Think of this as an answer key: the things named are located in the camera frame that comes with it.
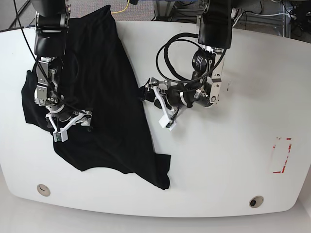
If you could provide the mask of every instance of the wire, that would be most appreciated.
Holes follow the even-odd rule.
[[[184,2],[182,2],[182,1],[179,1],[178,3],[179,3],[180,5],[182,5],[182,6],[190,6],[190,5],[194,4],[195,1],[191,1],[190,3],[184,3]]]
[[[282,4],[283,4],[283,6],[284,6],[285,11],[289,14],[289,16],[291,17],[291,19],[293,20],[293,17],[291,16],[291,12],[288,12],[288,10],[286,9],[286,6],[285,6],[283,0],[282,0]]]
[[[19,17],[19,16],[24,12],[24,10],[28,7],[29,3],[30,3],[30,0],[26,1],[26,2],[22,5],[22,7],[18,10],[15,19],[14,19],[13,22],[10,24],[10,26],[9,26],[8,29],[10,29],[10,28],[13,27],[13,25],[16,23],[17,17]]]
[[[67,110],[67,111],[64,111],[64,112],[61,112],[60,115],[58,116],[57,120],[56,120],[56,128],[57,128],[57,131],[60,131],[60,127],[59,127],[59,118],[62,114],[66,114],[66,113],[70,113],[70,112],[74,112],[73,110]]]
[[[187,21],[188,23],[196,23],[196,21],[194,21],[194,19],[193,19],[193,21],[191,20],[191,19],[187,19],[187,18],[179,18],[179,19],[176,19],[176,21],[175,22],[180,22],[180,21]]]
[[[237,17],[237,19],[235,20],[235,23],[233,24],[233,28],[237,25],[237,23],[239,22],[239,20],[241,19],[241,17],[243,16],[243,12],[239,15],[239,17]]]
[[[229,41],[230,41],[230,38],[232,37],[232,27],[231,27],[231,5],[230,5],[230,1],[228,1],[228,36],[227,36],[227,40],[226,40],[226,44],[229,44]],[[168,77],[166,77],[161,71],[160,71],[160,68],[159,68],[159,64],[158,64],[158,58],[159,58],[159,54],[160,52],[166,47],[167,44],[163,45],[160,50],[158,51],[158,53],[156,54],[156,58],[155,58],[155,65],[156,65],[156,69],[158,70],[159,74],[166,80],[170,81],[170,82],[173,82],[173,83],[195,83],[197,82],[198,80],[201,80],[205,77],[207,77],[208,75],[212,74],[213,71],[216,69],[216,67],[220,64],[220,62],[222,62],[222,60],[224,59],[225,57],[225,54],[227,52],[227,49],[224,49],[222,55],[220,56],[218,62],[210,69],[210,70],[207,70],[203,75],[201,75],[200,77],[198,78],[195,78],[193,80],[186,80],[186,81],[178,81],[178,80],[174,80],[174,79],[170,79]]]
[[[155,16],[151,19],[151,21],[154,21],[154,19],[156,18],[156,11],[154,11]]]
[[[8,32],[8,31],[13,31],[13,30],[17,30],[17,29],[20,29],[20,27],[0,30],[0,33]]]
[[[192,37],[192,38],[196,38],[196,39],[197,39],[197,38],[199,37],[199,35],[198,35],[198,34],[192,34],[192,33],[179,33],[179,34],[173,36],[173,37],[166,43],[166,45],[165,45],[165,47],[164,47],[163,55],[164,55],[165,64],[166,64],[166,66],[168,67],[168,69],[170,70],[170,72],[172,73],[172,75],[175,76],[177,79],[179,79],[179,80],[181,80],[181,81],[187,81],[188,79],[186,79],[186,78],[184,78],[183,76],[179,75],[179,74],[175,71],[175,69],[174,69],[174,67],[172,66],[172,64],[171,64],[171,62],[170,62],[170,59],[169,59],[169,49],[170,49],[171,44],[172,44],[175,40],[177,40],[177,39],[179,39],[179,38],[182,38],[182,37]],[[203,54],[205,53],[201,47],[198,47],[198,48],[199,48],[199,50],[201,51],[201,53],[203,53]]]
[[[31,20],[31,22],[28,24],[28,26],[30,26],[30,25],[31,25],[31,23],[32,23],[34,20],[35,20],[35,17],[33,18],[33,20]]]
[[[188,16],[188,15],[185,15],[185,14],[183,14],[183,13],[181,13],[181,12],[178,12],[178,11],[175,11],[175,14],[180,14],[180,15],[182,15],[182,16],[187,16],[187,17],[196,17],[196,16]]]
[[[42,75],[43,75],[44,78],[47,80],[47,82],[48,82],[49,84],[51,84],[51,81],[48,79],[47,74],[44,72],[44,70],[43,70],[43,68],[42,68],[42,65],[37,61],[37,59],[35,58],[35,55],[34,55],[33,51],[31,50],[31,48],[30,48],[30,46],[29,46],[29,43],[28,43],[27,38],[26,38],[26,36],[25,36],[23,27],[21,26],[21,23],[20,23],[20,19],[19,19],[19,15],[18,15],[18,11],[17,11],[17,7],[16,7],[16,2],[15,2],[15,0],[13,0],[13,3],[14,3],[14,8],[15,8],[15,13],[16,13],[16,17],[17,17],[17,20],[18,20],[18,24],[19,24],[19,26],[20,26],[21,32],[23,33],[23,37],[24,37],[24,39],[25,39],[25,42],[26,42],[26,44],[27,44],[27,47],[28,47],[28,49],[29,49],[31,55],[32,55],[33,58],[34,58],[36,65],[39,67],[39,69],[40,69]],[[67,102],[65,102],[65,100],[62,100],[62,98],[59,97],[58,94],[57,94],[56,92],[55,92],[55,95],[56,95],[56,97],[59,99],[59,101],[62,102],[64,105],[67,105],[68,107],[70,107],[70,108],[76,110],[76,111],[79,112],[79,113],[83,113],[83,114],[85,113],[85,112],[83,112],[83,111],[81,111],[81,110],[79,110],[79,109],[77,109],[77,108],[71,106],[70,104],[68,104]]]
[[[128,0],[127,1],[127,5],[126,5],[126,7],[123,9],[123,10],[121,10],[121,11],[115,11],[115,12],[111,12],[112,14],[117,14],[117,13],[121,13],[121,12],[124,12],[124,11],[126,11],[126,9],[128,8],[128,5],[130,4],[130,0]]]
[[[253,14],[253,15],[256,15],[256,16],[267,16],[267,17],[271,17],[271,16],[280,16],[280,15],[285,15],[285,16],[288,16],[288,17],[290,17],[290,14],[288,14],[288,13],[277,13],[277,14],[272,14],[272,15],[260,15],[260,14],[255,14],[255,13],[252,13],[252,12],[250,12],[251,14]]]
[[[159,74],[160,74],[164,79],[166,79],[166,80],[168,80],[168,81],[170,81],[170,82],[173,82],[173,83],[195,83],[196,81],[198,81],[198,80],[200,80],[200,79],[202,79],[202,78],[204,78],[204,77],[206,77],[206,76],[212,74],[213,71],[214,71],[214,69],[215,69],[215,68],[220,64],[220,62],[223,60],[223,58],[224,58],[224,56],[225,56],[225,53],[226,53],[226,50],[227,50],[227,49],[224,49],[223,54],[221,55],[219,61],[215,64],[215,66],[213,66],[213,67],[210,69],[210,71],[205,72],[201,77],[196,78],[196,79],[193,79],[193,80],[178,81],[178,80],[174,80],[174,79],[170,79],[170,78],[166,77],[166,76],[161,72],[161,70],[160,70],[160,68],[159,68],[159,64],[158,64],[159,54],[160,54],[160,52],[164,49],[165,46],[166,46],[166,44],[163,45],[163,46],[160,48],[160,50],[157,52],[157,55],[156,55],[156,58],[155,58],[155,65],[156,65],[156,69],[158,70]]]
[[[176,120],[176,118],[177,118],[177,115],[178,115],[178,113],[179,113],[179,107],[177,108],[177,111],[174,113],[174,115],[172,116],[172,118],[171,118],[171,120],[172,121],[175,121]]]
[[[247,13],[245,13],[245,24],[244,24],[244,30],[246,30],[246,25],[247,25]]]

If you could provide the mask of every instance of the yellow cable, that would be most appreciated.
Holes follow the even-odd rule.
[[[126,5],[126,7],[123,9],[123,10],[121,10],[121,11],[115,11],[115,12],[111,12],[112,14],[116,14],[116,13],[121,13],[121,12],[123,12],[123,11],[126,11],[126,9],[128,8],[128,5],[130,4],[130,0],[128,0],[127,1],[127,5]]]

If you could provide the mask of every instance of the screw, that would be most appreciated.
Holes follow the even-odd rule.
[[[210,98],[210,102],[214,103],[216,101],[216,96],[213,96],[212,98]]]
[[[251,207],[254,207],[256,205],[256,201],[252,200],[250,204],[251,204]]]

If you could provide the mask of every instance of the black cable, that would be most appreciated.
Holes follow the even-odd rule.
[[[175,22],[180,22],[182,20],[187,21],[189,23],[196,23],[196,21],[192,21],[191,19],[187,19],[187,18],[179,18]]]
[[[185,14],[179,12],[179,11],[175,11],[175,14],[180,14],[180,15],[182,15],[182,16],[187,16],[187,17],[196,17],[196,16],[188,16],[188,15],[185,15]]]
[[[230,41],[230,38],[231,38],[231,35],[232,35],[232,25],[231,25],[231,5],[230,5],[230,1],[228,1],[228,37],[227,37],[227,43],[229,43]],[[192,37],[191,35],[195,35],[195,34],[192,34],[192,33],[181,33],[181,34],[184,34],[185,36],[188,36],[188,37]],[[176,36],[174,36],[173,38],[177,37],[175,40],[177,40],[178,38],[180,38],[181,34],[178,34]],[[159,64],[158,64],[158,58],[159,58],[159,54],[160,52],[167,46],[167,44],[163,45],[160,50],[158,51],[157,55],[156,55],[156,58],[155,58],[155,65],[156,65],[156,69],[158,70],[159,74],[166,80],[170,81],[170,82],[173,82],[173,83],[194,83],[194,82],[197,82],[198,80],[200,79],[203,79],[205,77],[207,77],[208,75],[212,74],[213,71],[216,69],[216,67],[220,64],[220,62],[223,60],[225,54],[226,54],[226,51],[227,49],[224,49],[221,57],[219,58],[218,62],[208,71],[206,71],[203,75],[201,75],[200,77],[196,78],[196,79],[193,79],[193,80],[185,80],[185,81],[178,81],[178,80],[173,80],[173,79],[170,79],[168,77],[166,77],[160,70],[159,68]]]
[[[13,31],[13,30],[17,30],[17,29],[20,29],[20,27],[0,30],[0,33],[8,32],[8,31]]]
[[[253,13],[253,14],[256,14],[256,15],[261,15],[262,12],[263,12],[263,6],[262,6],[262,2],[260,1],[260,7],[261,7],[261,11],[259,13],[255,13],[253,11],[244,11],[242,13],[242,17],[243,15],[245,14],[245,24],[244,24],[244,29],[246,30],[246,25],[247,25],[247,13]]]
[[[198,35],[198,34],[193,34],[193,33],[179,33],[179,34],[173,36],[173,37],[164,45],[164,52],[163,52],[163,54],[164,54],[165,63],[166,63],[166,65],[167,65],[168,69],[170,70],[170,72],[172,73],[172,75],[175,76],[176,78],[178,78],[178,79],[181,80],[181,81],[186,81],[186,80],[188,80],[188,79],[186,79],[186,78],[184,78],[183,76],[179,75],[179,74],[175,71],[174,67],[171,65],[171,62],[170,62],[170,60],[169,60],[169,54],[168,54],[168,53],[169,53],[169,47],[170,47],[170,45],[171,45],[174,41],[176,41],[177,39],[179,39],[179,38],[181,38],[181,37],[198,38],[199,35]],[[196,44],[196,46],[197,46],[197,47],[201,50],[201,52],[204,54],[203,49],[202,49],[200,46],[198,46],[197,44]]]
[[[191,43],[191,44],[197,46],[199,49],[202,49],[198,44],[196,44],[195,42],[193,42],[193,41],[191,41],[191,40],[177,39],[177,40],[175,40],[175,41],[185,41],[185,42],[189,42],[189,43]],[[196,91],[196,90],[199,89],[199,88],[190,89],[190,90],[186,90],[186,91],[181,91],[181,90],[176,90],[176,89],[174,89],[173,91],[177,91],[177,92],[192,92],[192,91]]]
[[[194,4],[195,1],[191,1],[190,3],[184,3],[184,2],[182,2],[182,1],[179,1],[178,3],[179,3],[180,5],[182,5],[182,6],[190,6],[190,5]]]
[[[223,54],[221,55],[219,61],[215,64],[215,66],[213,66],[213,67],[210,69],[210,71],[204,73],[201,77],[198,77],[198,78],[193,79],[193,80],[178,81],[178,80],[174,80],[174,79],[170,79],[170,78],[166,77],[166,76],[161,72],[161,70],[159,69],[159,64],[158,64],[159,54],[160,54],[160,52],[164,49],[165,46],[166,46],[166,44],[163,45],[163,46],[160,48],[160,50],[158,51],[158,53],[157,53],[157,55],[156,55],[156,58],[155,58],[155,65],[156,65],[156,69],[158,70],[159,74],[160,74],[164,79],[166,79],[166,80],[168,80],[168,81],[170,81],[170,82],[173,82],[173,83],[194,83],[194,82],[196,82],[196,81],[198,81],[198,80],[200,80],[200,79],[202,79],[202,78],[204,78],[204,77],[206,77],[206,76],[212,74],[213,71],[214,71],[214,69],[215,69],[215,68],[220,64],[220,62],[223,60],[223,58],[224,58],[224,56],[225,56],[225,53],[226,53],[226,51],[227,51],[227,49],[224,49]]]
[[[176,111],[176,112],[174,113],[174,115],[172,116],[172,118],[171,118],[172,121],[175,121],[175,120],[176,120],[177,115],[178,115],[178,113],[179,113],[179,109],[180,109],[180,108],[177,108],[177,111]]]
[[[60,118],[60,116],[62,115],[62,114],[66,114],[66,113],[70,113],[70,112],[74,112],[73,110],[67,110],[67,111],[64,111],[63,113],[61,113],[60,115],[59,115],[59,117],[57,118],[57,120],[56,120],[56,128],[57,128],[57,131],[60,131],[60,127],[59,127],[59,118]]]
[[[26,38],[26,36],[25,36],[24,30],[23,30],[23,28],[22,28],[22,26],[21,26],[21,23],[20,23],[20,19],[19,19],[19,15],[18,15],[18,12],[17,12],[17,7],[16,7],[16,2],[15,2],[15,0],[13,0],[13,3],[14,3],[14,8],[15,8],[15,13],[16,13],[17,21],[18,21],[18,24],[19,24],[19,26],[20,26],[21,32],[23,33],[23,36],[24,36],[25,42],[26,42],[26,44],[27,44],[27,47],[28,47],[28,49],[29,49],[31,55],[32,55],[33,58],[34,58],[34,61],[35,61],[36,65],[39,67],[39,69],[40,69],[42,75],[43,75],[44,78],[47,80],[47,82],[48,82],[49,84],[51,84],[51,81],[48,79],[47,74],[44,72],[44,70],[43,70],[43,68],[42,68],[42,65],[37,61],[37,59],[35,58],[35,55],[34,55],[33,51],[31,50],[31,48],[30,48],[30,46],[29,46],[29,43],[28,43],[27,38]],[[61,97],[59,97],[58,94],[57,94],[56,92],[55,92],[55,95],[56,95],[56,97],[59,99],[59,101],[62,102],[64,105],[67,105],[68,107],[70,107],[70,108],[76,110],[76,111],[79,112],[79,113],[85,114],[85,112],[83,112],[83,111],[81,111],[81,110],[79,110],[79,109],[77,109],[77,108],[71,106],[70,104],[68,104],[67,102],[65,102],[65,100],[62,100]]]
[[[299,30],[300,30],[300,35],[297,35],[294,31],[296,30],[296,28],[298,28]],[[302,29],[300,28],[300,27],[298,27],[298,25],[296,25],[293,29],[292,29],[292,34],[293,35],[295,35],[295,36],[297,36],[297,37],[302,37],[303,36],[303,31],[302,31]]]
[[[30,25],[31,25],[31,23],[32,23],[34,20],[35,20],[35,17],[33,18],[33,20],[31,20],[31,22],[28,24],[28,26],[30,26]]]
[[[154,19],[156,18],[156,11],[154,11],[155,16],[151,19],[151,21],[154,21]]]
[[[288,12],[288,10],[286,9],[286,5],[285,5],[285,3],[284,3],[284,0],[282,0],[281,3],[283,4],[285,11],[288,13],[288,15],[289,15],[289,16],[291,17],[291,19],[293,20],[293,17],[292,17],[291,12]]]
[[[17,15],[16,15],[15,19],[13,20],[13,22],[10,24],[10,26],[9,26],[8,29],[10,29],[10,28],[13,27],[13,25],[14,25],[14,24],[16,23],[16,21],[17,21],[17,17],[20,17],[20,15],[24,12],[24,10],[26,10],[26,8],[29,6],[29,3],[30,3],[30,0],[26,1],[26,2],[22,5],[22,7],[19,9],[19,11],[17,11]]]

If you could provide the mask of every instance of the round hole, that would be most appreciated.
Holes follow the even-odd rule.
[[[251,199],[249,201],[249,206],[251,208],[258,208],[262,205],[263,203],[263,197],[262,196],[257,196],[257,197],[254,197],[253,199]]]
[[[49,188],[46,187],[44,184],[38,184],[37,190],[38,190],[39,194],[41,194],[45,197],[48,197],[51,194]]]

